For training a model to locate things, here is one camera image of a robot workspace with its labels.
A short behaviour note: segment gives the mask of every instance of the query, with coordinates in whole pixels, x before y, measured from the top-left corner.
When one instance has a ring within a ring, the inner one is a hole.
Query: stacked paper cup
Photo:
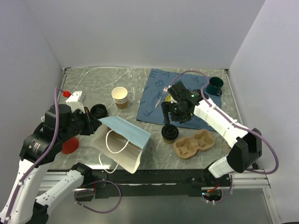
[[[128,90],[125,87],[116,87],[112,90],[112,98],[117,108],[123,110],[128,106]]]

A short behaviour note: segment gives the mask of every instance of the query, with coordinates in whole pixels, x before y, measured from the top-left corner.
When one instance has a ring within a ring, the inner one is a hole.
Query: gray marble tabletop
[[[189,69],[162,69],[165,71],[182,72]],[[236,105],[229,88],[224,70],[200,70],[208,76],[217,76],[224,81],[222,88],[222,110],[229,116],[239,119]],[[217,133],[212,132],[215,145],[206,152],[197,154],[188,160],[180,159],[174,152],[173,144],[166,144],[162,140],[162,125],[145,123],[136,120],[143,89],[150,74],[150,68],[82,68],[67,69],[63,88],[68,91],[82,90],[87,94],[85,106],[89,109],[95,104],[104,104],[109,116],[119,116],[128,122],[150,132],[150,141],[141,156],[139,169],[192,169],[205,168],[211,162],[229,153],[230,147]],[[125,110],[119,110],[111,97],[111,91],[117,86],[128,89],[129,105]],[[179,138],[193,136],[195,129],[178,128]],[[66,170],[77,162],[84,163],[93,169],[114,168],[116,163],[102,155],[102,167],[99,163],[99,150],[90,145],[92,136],[78,136],[79,148],[72,154],[57,154],[51,169]]]

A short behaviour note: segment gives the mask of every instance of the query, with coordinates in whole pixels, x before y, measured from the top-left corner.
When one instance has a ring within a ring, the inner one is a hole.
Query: black base
[[[116,183],[121,189],[122,196],[173,196],[188,195],[201,196],[202,187],[214,187],[220,181],[221,187],[229,187],[230,179],[224,175],[214,182],[204,179],[206,171],[203,169],[181,170],[137,170],[134,174],[126,170],[116,170],[108,174],[102,170],[93,170],[93,181],[109,180]],[[109,198],[118,196],[115,186],[98,183],[95,187],[95,198]],[[80,201],[90,201],[88,197],[81,197]]]

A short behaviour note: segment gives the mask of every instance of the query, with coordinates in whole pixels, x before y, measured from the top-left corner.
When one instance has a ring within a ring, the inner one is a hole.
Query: red cup
[[[78,147],[79,147],[79,140],[76,137],[72,137],[62,145],[61,152],[63,154],[71,154],[75,152]]]

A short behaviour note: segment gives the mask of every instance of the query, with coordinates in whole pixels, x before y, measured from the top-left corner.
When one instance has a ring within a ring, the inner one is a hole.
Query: white backdrop
[[[0,210],[19,167],[24,139],[54,103],[62,69],[21,0],[0,1]]]
[[[24,0],[62,67],[229,68],[264,0]]]
[[[297,0],[266,0],[229,69],[244,123],[278,154],[279,169],[268,178],[283,223],[299,221],[298,11]],[[257,162],[274,168],[266,146]]]

